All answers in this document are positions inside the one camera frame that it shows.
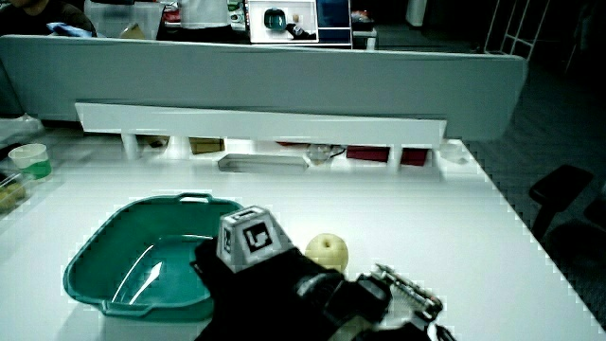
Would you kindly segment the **person's right hand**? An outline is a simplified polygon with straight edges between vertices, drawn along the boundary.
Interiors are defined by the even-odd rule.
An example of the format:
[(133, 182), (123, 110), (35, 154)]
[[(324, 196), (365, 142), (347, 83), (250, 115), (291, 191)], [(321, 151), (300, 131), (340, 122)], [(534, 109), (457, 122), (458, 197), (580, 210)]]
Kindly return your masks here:
[(315, 260), (272, 213), (224, 214), (191, 264), (214, 302), (201, 340), (451, 340), (436, 323), (440, 299), (377, 264), (346, 279), (335, 260)]

